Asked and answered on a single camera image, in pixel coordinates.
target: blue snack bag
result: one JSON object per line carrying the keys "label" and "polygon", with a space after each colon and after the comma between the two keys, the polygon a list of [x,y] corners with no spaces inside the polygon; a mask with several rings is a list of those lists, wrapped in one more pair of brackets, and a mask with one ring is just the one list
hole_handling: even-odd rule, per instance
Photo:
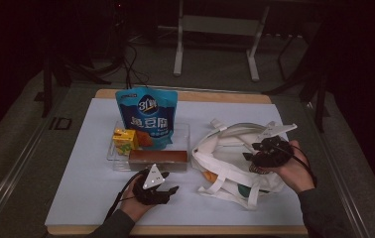
{"label": "blue snack bag", "polygon": [[163,150],[172,143],[178,93],[148,87],[116,92],[125,129],[136,130],[143,150]]}

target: human hand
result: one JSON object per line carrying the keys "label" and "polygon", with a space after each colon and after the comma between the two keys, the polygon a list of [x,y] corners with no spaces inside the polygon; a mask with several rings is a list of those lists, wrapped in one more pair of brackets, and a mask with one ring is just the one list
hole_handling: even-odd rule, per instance
{"label": "human hand", "polygon": [[[305,155],[298,149],[298,141],[291,141],[294,155],[309,166]],[[306,168],[294,159],[289,159],[283,166],[277,168],[260,168],[262,171],[277,173],[281,179],[296,193],[315,188],[313,178]]]}
{"label": "human hand", "polygon": [[128,186],[128,189],[123,192],[123,199],[120,205],[120,209],[128,214],[134,222],[137,222],[141,217],[155,205],[144,205],[139,202],[132,189],[135,182],[140,179],[141,176],[137,176]]}

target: small package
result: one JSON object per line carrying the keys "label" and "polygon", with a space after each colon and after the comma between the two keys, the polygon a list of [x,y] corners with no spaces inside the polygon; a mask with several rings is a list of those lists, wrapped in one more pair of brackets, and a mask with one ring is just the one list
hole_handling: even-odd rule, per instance
{"label": "small package", "polygon": [[[126,130],[124,129],[123,121],[116,121],[114,127],[115,131]],[[113,171],[140,171],[148,168],[153,164],[157,165],[160,171],[185,173],[188,169],[188,150],[190,143],[190,128],[187,123],[175,123],[174,133],[172,136],[172,143],[166,146],[164,150],[143,150],[140,146],[138,150],[132,150],[129,144],[126,144],[124,153],[119,152],[119,147],[116,147],[115,140],[110,137],[110,145],[107,151],[107,161],[113,162]]]}
{"label": "small package", "polygon": [[113,133],[113,142],[117,153],[121,156],[129,156],[131,150],[137,150],[139,147],[135,130],[116,128]]}
{"label": "small package", "polygon": [[142,150],[163,150],[172,143],[176,91],[136,87],[117,91],[116,100],[125,129],[136,131]]}

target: dark sleeve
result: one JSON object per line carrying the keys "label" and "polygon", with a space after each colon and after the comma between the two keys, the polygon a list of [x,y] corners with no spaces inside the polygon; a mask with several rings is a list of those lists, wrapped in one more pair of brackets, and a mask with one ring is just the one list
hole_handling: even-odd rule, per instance
{"label": "dark sleeve", "polygon": [[102,225],[95,229],[87,238],[126,238],[135,222],[122,210],[116,210]]}
{"label": "dark sleeve", "polygon": [[309,237],[352,237],[342,218],[335,215],[328,205],[321,205],[324,198],[316,188],[299,193],[299,200]]}

